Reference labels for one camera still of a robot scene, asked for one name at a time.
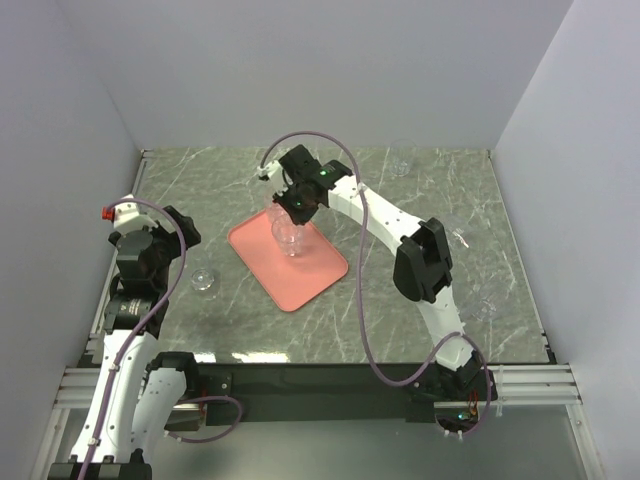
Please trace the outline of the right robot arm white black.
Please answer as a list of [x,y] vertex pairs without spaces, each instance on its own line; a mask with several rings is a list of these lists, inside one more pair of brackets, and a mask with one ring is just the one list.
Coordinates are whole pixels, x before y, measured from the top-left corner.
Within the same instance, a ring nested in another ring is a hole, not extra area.
[[393,255],[393,283],[413,302],[426,323],[433,351],[405,380],[388,378],[376,364],[368,343],[363,345],[374,374],[389,386],[404,387],[432,372],[443,393],[462,399],[475,387],[483,363],[466,336],[452,289],[451,252],[443,224],[404,212],[360,179],[356,164],[337,160],[321,164],[302,145],[277,160],[262,158],[259,178],[274,185],[273,200],[296,225],[308,223],[324,206],[357,222],[360,234],[372,234]]

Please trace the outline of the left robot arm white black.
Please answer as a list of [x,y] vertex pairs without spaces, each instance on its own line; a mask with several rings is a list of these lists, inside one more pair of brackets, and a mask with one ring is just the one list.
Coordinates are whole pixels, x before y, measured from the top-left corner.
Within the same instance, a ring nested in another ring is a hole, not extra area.
[[103,350],[83,428],[50,479],[149,479],[151,453],[177,401],[193,400],[201,377],[190,354],[153,361],[169,297],[170,273],[201,241],[192,218],[127,195],[102,210],[113,231],[117,275],[108,289]]

